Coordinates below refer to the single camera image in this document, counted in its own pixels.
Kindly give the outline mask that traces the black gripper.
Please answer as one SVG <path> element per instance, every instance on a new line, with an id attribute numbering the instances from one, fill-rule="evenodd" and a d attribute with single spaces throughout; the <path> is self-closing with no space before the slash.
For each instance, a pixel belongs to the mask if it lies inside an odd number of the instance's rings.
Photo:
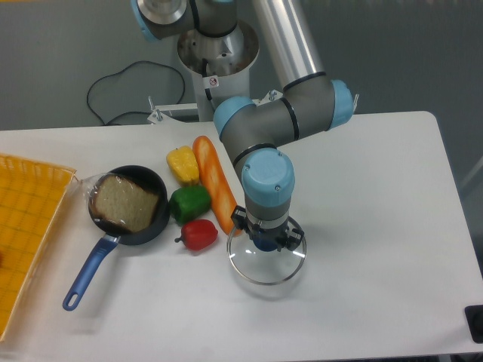
<path id="1" fill-rule="evenodd" d="M 263 220 L 247 214 L 244 207 L 237 205 L 232 212 L 234 236 L 248 234 L 255 247 L 277 247 L 289 251 L 296 250 L 305 241 L 302 229 L 291 229 L 288 226 L 289 215 L 284 214 L 278 219 Z"/>

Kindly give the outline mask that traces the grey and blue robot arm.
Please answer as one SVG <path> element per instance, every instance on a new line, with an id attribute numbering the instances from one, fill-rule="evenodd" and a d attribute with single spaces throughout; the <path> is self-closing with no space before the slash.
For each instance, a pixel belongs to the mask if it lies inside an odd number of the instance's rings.
<path id="1" fill-rule="evenodd" d="M 348 87 L 326 76 L 300 3 L 254 3 L 282 85 L 281 97 L 262 105 L 235 80 L 259 52 L 236 2 L 134 1 L 131 8 L 146 38 L 179 38 L 178 56 L 193 74 L 199 117 L 214 123 L 241 182 L 240 207 L 212 146 L 203 137 L 193 143 L 222 230 L 245 232 L 262 251 L 297 249 L 304 236 L 289 215 L 294 169 L 279 147 L 345 124 L 355 107 Z"/>

